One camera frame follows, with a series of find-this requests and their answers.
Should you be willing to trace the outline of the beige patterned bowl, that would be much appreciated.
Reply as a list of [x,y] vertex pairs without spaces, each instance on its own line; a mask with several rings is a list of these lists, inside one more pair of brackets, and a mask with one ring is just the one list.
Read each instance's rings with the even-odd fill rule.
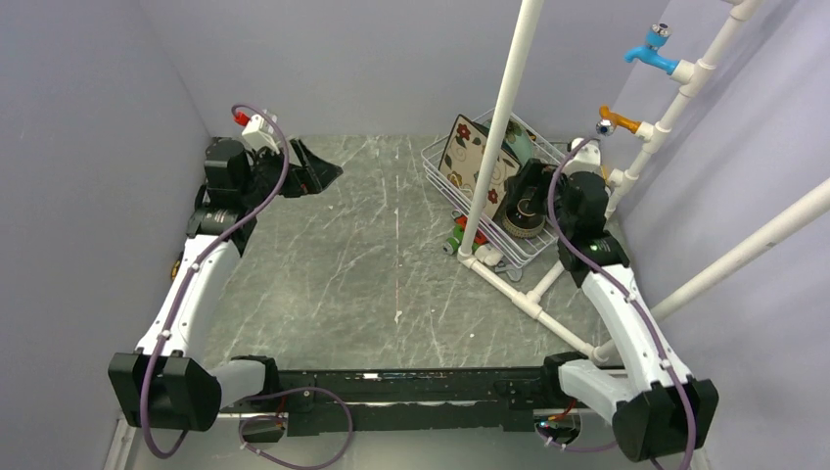
[[503,212],[501,224],[510,236],[531,239],[543,231],[546,218],[537,211],[530,198],[523,198]]

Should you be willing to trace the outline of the cream square plate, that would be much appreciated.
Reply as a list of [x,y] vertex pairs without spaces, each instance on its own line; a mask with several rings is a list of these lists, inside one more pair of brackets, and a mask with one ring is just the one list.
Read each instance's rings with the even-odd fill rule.
[[[453,123],[444,147],[438,171],[465,197],[472,200],[488,136],[488,129],[464,115],[458,115]],[[507,197],[506,181],[519,172],[516,159],[502,148],[485,190],[484,215],[493,219]]]

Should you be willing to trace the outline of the teal square plate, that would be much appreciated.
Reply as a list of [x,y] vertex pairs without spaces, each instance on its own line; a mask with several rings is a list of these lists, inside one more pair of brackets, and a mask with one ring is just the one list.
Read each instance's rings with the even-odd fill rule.
[[519,167],[524,166],[534,156],[530,134],[513,119],[510,119],[506,125],[502,148],[516,159]]

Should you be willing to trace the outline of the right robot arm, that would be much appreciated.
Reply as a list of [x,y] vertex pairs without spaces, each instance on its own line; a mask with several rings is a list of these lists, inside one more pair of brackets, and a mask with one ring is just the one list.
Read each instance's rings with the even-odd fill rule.
[[630,260],[606,227],[604,179],[590,171],[564,175],[532,159],[507,180],[506,194],[504,227],[553,228],[563,270],[600,314],[626,372],[614,377],[585,352],[549,355],[541,397],[552,406],[587,405],[611,425],[618,449],[633,462],[680,454],[687,468],[706,441],[718,391],[694,377],[642,301]]

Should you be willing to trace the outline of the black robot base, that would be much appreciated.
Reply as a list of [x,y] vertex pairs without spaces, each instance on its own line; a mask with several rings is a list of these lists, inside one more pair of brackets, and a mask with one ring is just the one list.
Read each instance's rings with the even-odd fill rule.
[[569,443],[587,410],[549,391],[538,366],[283,370],[279,381],[284,397],[239,399],[227,411],[274,416],[290,437],[542,427]]

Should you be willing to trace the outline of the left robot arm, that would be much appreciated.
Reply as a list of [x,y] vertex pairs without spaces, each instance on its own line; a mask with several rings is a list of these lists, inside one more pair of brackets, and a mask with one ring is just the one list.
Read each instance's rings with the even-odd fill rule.
[[295,163],[285,163],[269,147],[250,150],[232,138],[215,138],[207,146],[205,181],[161,311],[134,351],[116,353],[108,367],[130,426],[202,432],[232,404],[245,400],[266,411],[279,402],[282,386],[273,358],[235,356],[207,370],[201,356],[219,298],[256,226],[255,209],[274,189],[285,198],[316,195],[344,173],[301,140],[290,145]]

